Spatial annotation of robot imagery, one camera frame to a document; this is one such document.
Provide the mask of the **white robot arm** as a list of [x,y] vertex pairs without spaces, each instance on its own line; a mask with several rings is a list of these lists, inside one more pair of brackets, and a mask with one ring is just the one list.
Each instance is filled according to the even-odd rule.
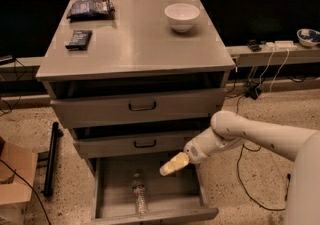
[[320,225],[320,131],[246,119],[218,111],[210,126],[160,168],[167,176],[248,140],[294,163],[284,225]]

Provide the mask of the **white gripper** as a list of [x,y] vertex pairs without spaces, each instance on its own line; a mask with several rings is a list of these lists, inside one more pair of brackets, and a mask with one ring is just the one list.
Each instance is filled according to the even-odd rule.
[[162,176],[168,176],[191,164],[200,164],[212,154],[231,150],[244,143],[234,136],[220,136],[212,128],[208,128],[186,143],[184,152],[179,152],[159,170]]

